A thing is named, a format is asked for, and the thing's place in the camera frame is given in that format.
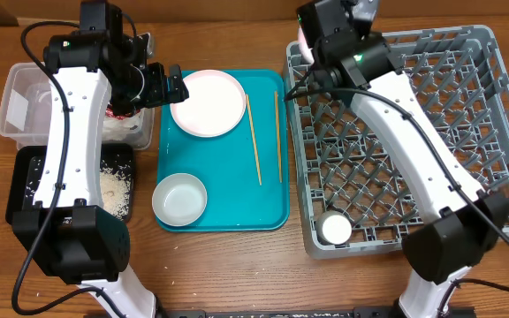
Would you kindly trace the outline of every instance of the black tray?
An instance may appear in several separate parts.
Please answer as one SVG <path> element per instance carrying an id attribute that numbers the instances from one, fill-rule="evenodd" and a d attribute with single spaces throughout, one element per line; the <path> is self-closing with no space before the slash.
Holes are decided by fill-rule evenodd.
<path id="1" fill-rule="evenodd" d="M 39 186 L 46 157 L 46 146 L 27 146 L 17 153 L 11 190 L 5 211 L 5 221 L 11 224 L 13 212 L 29 209 L 33 206 L 34 192 Z M 123 171 L 129 181 L 129 201 L 127 215 L 122 220 L 128 222 L 131 218 L 133 205 L 134 187 L 134 153 L 131 146 L 127 144 L 102 145 L 102 159 L 100 168 L 112 168 L 112 173 Z"/>

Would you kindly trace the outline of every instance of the pink object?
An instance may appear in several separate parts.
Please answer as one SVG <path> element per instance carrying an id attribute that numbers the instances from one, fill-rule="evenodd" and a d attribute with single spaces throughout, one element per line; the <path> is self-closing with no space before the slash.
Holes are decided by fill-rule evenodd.
<path id="1" fill-rule="evenodd" d="M 205 70 L 184 78 L 190 97 L 170 106 L 176 124 L 197 137 L 229 132 L 243 118 L 246 96 L 240 83 L 226 72 Z"/>
<path id="2" fill-rule="evenodd" d="M 314 56 L 311 54 L 311 49 L 308 46 L 308 43 L 306 42 L 306 37 L 304 36 L 304 33 L 301 31 L 301 27 L 298 28 L 298 44 L 300 45 L 300 53 L 304 57 L 308 63 L 313 64 L 314 63 Z"/>

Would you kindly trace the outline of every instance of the clear plastic container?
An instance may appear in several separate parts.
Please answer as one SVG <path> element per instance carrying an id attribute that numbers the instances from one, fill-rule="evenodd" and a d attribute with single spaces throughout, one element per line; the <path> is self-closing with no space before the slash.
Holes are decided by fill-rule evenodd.
<path id="1" fill-rule="evenodd" d="M 9 71 L 0 109 L 0 135 L 17 141 L 17 148 L 45 146 L 49 141 L 50 83 L 34 63 L 18 63 Z M 120 122 L 107 118 L 102 142 L 123 142 L 135 150 L 148 148 L 155 111 L 143 109 Z"/>

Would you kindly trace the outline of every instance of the wooden table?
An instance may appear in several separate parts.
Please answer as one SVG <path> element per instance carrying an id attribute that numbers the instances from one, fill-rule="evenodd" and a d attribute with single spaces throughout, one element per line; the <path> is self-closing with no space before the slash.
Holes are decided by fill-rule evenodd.
<path id="1" fill-rule="evenodd" d="M 500 45 L 509 73 L 509 17 L 380 19 L 383 31 L 490 26 Z M 269 68 L 281 72 L 286 45 L 295 40 L 295 21 L 261 23 L 144 24 L 140 32 L 156 37 L 156 55 L 164 64 L 179 63 L 184 70 Z M 29 36 L 41 53 L 52 34 L 69 30 L 47 28 Z M 19 28 L 0 28 L 0 101 L 10 67 L 26 62 L 19 44 Z M 406 288 L 410 267 L 401 253 L 315 261 L 304 251 L 295 174 L 291 173 L 291 215 L 273 232 L 173 234 L 155 221 L 150 198 L 156 183 L 158 125 L 147 151 L 137 153 L 133 218 L 129 222 L 131 264 L 142 283 L 169 309 L 208 311 L 293 310 L 390 305 Z M 290 171 L 294 154 L 290 142 Z M 0 136 L 0 317 L 13 316 L 11 288 L 26 251 L 4 220 L 17 149 Z M 509 249 L 503 243 L 486 255 L 471 277 L 509 284 Z M 23 307 L 39 307 L 74 286 L 46 277 L 31 266 L 23 284 Z M 476 306 L 480 317 L 509 317 L 509 293 L 466 286 L 452 298 L 456 306 Z M 80 317 L 101 308 L 89 296 L 56 307 L 48 317 Z"/>

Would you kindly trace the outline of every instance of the wooden surface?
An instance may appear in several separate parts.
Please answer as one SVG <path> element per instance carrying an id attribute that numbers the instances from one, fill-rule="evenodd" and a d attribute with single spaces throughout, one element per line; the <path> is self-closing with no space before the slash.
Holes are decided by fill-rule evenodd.
<path id="1" fill-rule="evenodd" d="M 397 31 L 466 24 L 486 24 L 494 30 L 509 73 L 509 17 L 380 19 L 376 26 Z M 270 68 L 276 72 L 282 71 L 285 47 L 295 39 L 296 27 L 295 21 L 138 26 L 140 31 L 155 35 L 156 53 L 164 64 L 180 63 L 184 70 Z M 27 61 L 19 44 L 20 31 L 0 28 L 0 101 L 10 67 Z M 34 52 L 41 53 L 50 35 L 65 31 L 37 31 L 29 36 L 29 43 Z M 244 311 L 390 305 L 405 290 L 410 267 L 401 253 L 333 261 L 315 261 L 306 255 L 291 140 L 288 155 L 292 208 L 283 228 L 253 233 L 163 231 L 150 206 L 156 182 L 158 119 L 150 149 L 137 153 L 138 178 L 133 218 L 128 226 L 131 264 L 145 287 L 169 309 Z M 4 220 L 16 152 L 12 140 L 0 137 L 0 317 L 13 316 L 11 288 L 26 255 Z M 509 249 L 498 244 L 471 277 L 509 284 Z M 27 273 L 20 303 L 23 307 L 39 307 L 74 288 L 58 278 L 45 277 L 34 265 Z M 509 317 L 508 293 L 465 286 L 452 303 L 476 306 L 479 317 Z M 100 311 L 100 307 L 83 295 L 44 316 L 80 317 L 95 311 Z"/>
<path id="2" fill-rule="evenodd" d="M 509 14 L 504 0 L 375 0 L 379 16 L 424 17 Z M 309 0 L 110 0 L 137 22 L 258 21 L 294 19 Z M 0 0 L 18 18 L 78 19 L 79 0 Z"/>

